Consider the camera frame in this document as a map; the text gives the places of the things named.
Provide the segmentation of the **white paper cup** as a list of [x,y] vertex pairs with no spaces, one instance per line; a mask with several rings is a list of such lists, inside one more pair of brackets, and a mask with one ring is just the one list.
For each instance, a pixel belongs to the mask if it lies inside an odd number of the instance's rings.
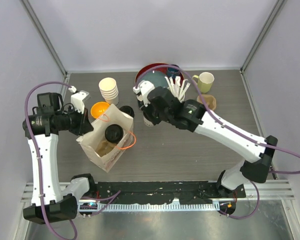
[[148,127],[154,126],[154,124],[150,120],[148,120],[145,116],[143,117],[143,121],[144,121],[144,124]]

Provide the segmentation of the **stack of white paper cups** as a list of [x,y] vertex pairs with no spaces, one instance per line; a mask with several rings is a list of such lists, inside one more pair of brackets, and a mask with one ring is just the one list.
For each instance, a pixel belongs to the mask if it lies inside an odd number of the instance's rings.
[[119,90],[117,82],[114,78],[103,78],[98,84],[100,93],[104,100],[110,105],[118,105],[119,103]]

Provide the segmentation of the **brown paper takeout bag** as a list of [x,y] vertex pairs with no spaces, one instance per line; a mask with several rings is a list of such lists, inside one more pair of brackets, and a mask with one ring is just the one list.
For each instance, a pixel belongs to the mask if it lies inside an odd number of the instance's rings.
[[[111,143],[106,139],[106,129],[111,125],[118,125],[123,130],[123,136],[118,143]],[[134,119],[120,111],[114,104],[91,124],[93,131],[76,139],[91,162],[105,172],[109,172],[125,150],[136,143],[133,133]]]

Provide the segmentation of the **black cup lid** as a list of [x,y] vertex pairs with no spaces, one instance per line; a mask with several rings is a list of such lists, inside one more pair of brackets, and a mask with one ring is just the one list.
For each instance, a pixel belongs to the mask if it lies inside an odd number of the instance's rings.
[[124,136],[124,130],[118,124],[111,124],[106,128],[104,136],[108,142],[118,144]]

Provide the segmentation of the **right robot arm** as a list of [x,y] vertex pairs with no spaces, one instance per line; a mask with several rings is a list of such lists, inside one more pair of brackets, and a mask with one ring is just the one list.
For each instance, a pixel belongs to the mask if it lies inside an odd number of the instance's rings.
[[228,197],[248,181],[266,182],[275,152],[273,147],[278,143],[276,137],[252,134],[253,141],[249,141],[243,138],[248,132],[223,120],[202,103],[193,99],[181,102],[161,86],[143,89],[141,96],[143,115],[153,125],[166,122],[177,129],[207,136],[243,157],[241,162],[219,175],[215,190],[220,197]]

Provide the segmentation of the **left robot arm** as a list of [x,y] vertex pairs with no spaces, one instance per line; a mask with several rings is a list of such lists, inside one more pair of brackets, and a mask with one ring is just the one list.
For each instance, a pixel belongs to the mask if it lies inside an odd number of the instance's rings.
[[85,107],[88,98],[88,92],[77,91],[71,95],[70,103],[64,104],[59,93],[38,94],[37,106],[32,108],[29,116],[38,147],[32,141],[27,124],[22,124],[32,157],[31,205],[23,209],[23,217],[30,222],[45,223],[41,207],[45,208],[50,223],[73,220],[77,216],[80,198],[90,200],[96,195],[97,188],[89,173],[73,176],[70,184],[62,190],[57,165],[59,132],[83,136],[94,129]]

